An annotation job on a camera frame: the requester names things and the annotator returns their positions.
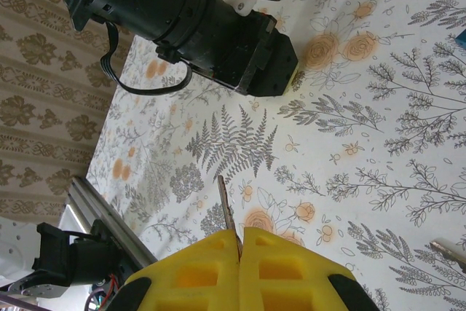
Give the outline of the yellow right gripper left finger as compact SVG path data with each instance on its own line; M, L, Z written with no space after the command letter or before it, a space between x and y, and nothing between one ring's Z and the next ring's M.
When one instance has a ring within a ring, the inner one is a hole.
M238 310L240 258L232 229L218 231L127 279L124 310Z

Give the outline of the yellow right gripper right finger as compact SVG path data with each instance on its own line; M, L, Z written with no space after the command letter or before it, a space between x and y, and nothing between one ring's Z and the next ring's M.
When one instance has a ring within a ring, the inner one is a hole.
M268 231L246 227L239 270L241 310L377 310L344 266Z

